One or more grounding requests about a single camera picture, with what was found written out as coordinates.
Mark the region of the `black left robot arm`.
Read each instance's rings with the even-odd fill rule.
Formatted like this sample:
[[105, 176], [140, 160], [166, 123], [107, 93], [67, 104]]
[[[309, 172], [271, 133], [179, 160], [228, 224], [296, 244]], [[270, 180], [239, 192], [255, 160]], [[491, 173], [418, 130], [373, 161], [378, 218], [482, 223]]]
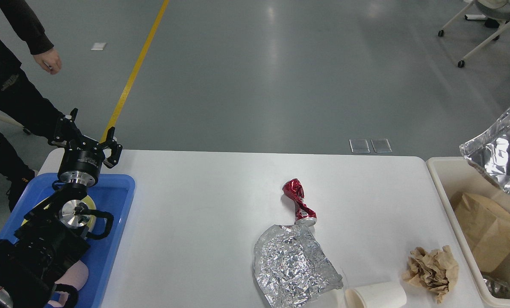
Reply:
[[43, 308], [55, 293], [67, 294], [64, 308], [75, 307], [78, 288], [58, 279], [87, 252], [88, 239], [104, 239], [112, 230], [112, 213], [82, 200], [98, 183], [102, 165], [118, 163], [122, 145], [114, 139], [114, 127], [103, 142], [83, 135], [75, 125], [77, 112], [57, 120], [51, 140], [65, 149], [57, 179], [61, 186], [24, 215], [15, 243], [0, 240], [0, 308]]

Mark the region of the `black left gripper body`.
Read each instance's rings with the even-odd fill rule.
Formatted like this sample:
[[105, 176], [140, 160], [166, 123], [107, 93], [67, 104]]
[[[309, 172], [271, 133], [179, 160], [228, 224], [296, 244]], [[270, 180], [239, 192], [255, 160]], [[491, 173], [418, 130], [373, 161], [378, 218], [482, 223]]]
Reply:
[[58, 169], [58, 180], [93, 187], [98, 183], [104, 158], [106, 156], [99, 144], [66, 149]]

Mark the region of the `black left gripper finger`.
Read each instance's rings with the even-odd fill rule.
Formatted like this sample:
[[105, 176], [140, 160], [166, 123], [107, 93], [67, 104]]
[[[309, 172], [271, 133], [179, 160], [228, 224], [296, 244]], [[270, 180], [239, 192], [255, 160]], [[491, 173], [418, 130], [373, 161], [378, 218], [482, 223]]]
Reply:
[[114, 168], [120, 160], [122, 150], [122, 144], [119, 144], [115, 139], [115, 127], [110, 127], [107, 130], [106, 138], [97, 146], [97, 152], [103, 155], [102, 163], [108, 169]]
[[75, 119], [78, 109], [72, 109], [69, 115], [63, 115], [56, 121], [53, 137], [48, 140], [49, 145], [65, 149], [83, 149], [86, 146], [85, 136], [77, 128]]

